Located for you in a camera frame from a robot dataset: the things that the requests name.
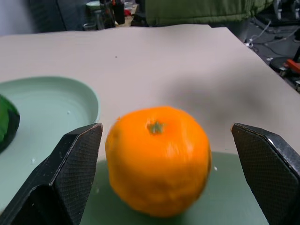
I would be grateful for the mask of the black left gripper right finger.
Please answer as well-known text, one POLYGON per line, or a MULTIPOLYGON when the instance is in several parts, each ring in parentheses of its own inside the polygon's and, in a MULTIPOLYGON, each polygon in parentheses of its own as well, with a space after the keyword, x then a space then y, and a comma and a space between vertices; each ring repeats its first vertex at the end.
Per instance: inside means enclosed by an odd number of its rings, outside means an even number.
POLYGON ((233 123, 242 170, 270 225, 300 223, 300 156, 280 136, 259 127, 233 123))

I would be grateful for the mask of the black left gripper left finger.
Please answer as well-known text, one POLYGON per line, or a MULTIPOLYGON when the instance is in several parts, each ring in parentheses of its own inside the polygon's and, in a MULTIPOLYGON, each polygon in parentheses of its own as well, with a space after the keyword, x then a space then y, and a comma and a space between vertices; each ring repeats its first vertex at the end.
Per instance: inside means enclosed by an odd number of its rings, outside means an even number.
POLYGON ((0 216, 2 225, 78 225, 93 185, 101 123, 62 136, 0 216))

